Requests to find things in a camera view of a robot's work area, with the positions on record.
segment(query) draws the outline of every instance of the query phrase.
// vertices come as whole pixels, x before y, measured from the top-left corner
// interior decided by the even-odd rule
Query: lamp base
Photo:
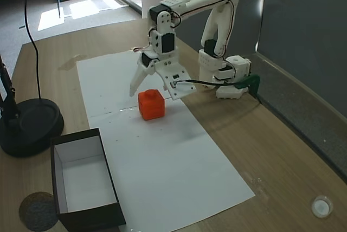
[[[21,115],[9,126],[0,119],[0,146],[14,157],[28,157],[50,147],[50,139],[61,135],[64,119],[58,106],[48,99],[30,99],[18,104]]]

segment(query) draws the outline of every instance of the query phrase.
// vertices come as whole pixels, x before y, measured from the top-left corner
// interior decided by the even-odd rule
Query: orange cube
[[[138,95],[139,110],[144,120],[152,120],[165,115],[165,100],[156,89],[149,89]]]

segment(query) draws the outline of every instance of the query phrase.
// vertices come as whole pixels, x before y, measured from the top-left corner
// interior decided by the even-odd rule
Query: robotic arm
[[[219,98],[239,98],[248,88],[237,89],[230,85],[249,75],[250,61],[240,56],[224,59],[235,21],[239,0],[164,0],[151,7],[148,13],[149,45],[141,50],[138,68],[130,85],[133,96],[147,75],[159,74],[173,100],[196,91],[187,70],[179,64],[178,48],[175,45],[175,28],[183,20],[211,9],[201,39],[204,49],[199,51],[200,82],[207,87],[220,86]]]

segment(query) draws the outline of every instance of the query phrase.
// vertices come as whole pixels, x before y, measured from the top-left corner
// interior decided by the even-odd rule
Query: black box
[[[52,139],[51,158],[56,211],[68,231],[125,224],[99,129]]]

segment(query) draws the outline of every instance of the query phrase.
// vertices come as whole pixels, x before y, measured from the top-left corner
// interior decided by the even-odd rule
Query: white round object
[[[328,217],[332,209],[332,202],[326,196],[319,196],[312,203],[312,212],[319,218]]]

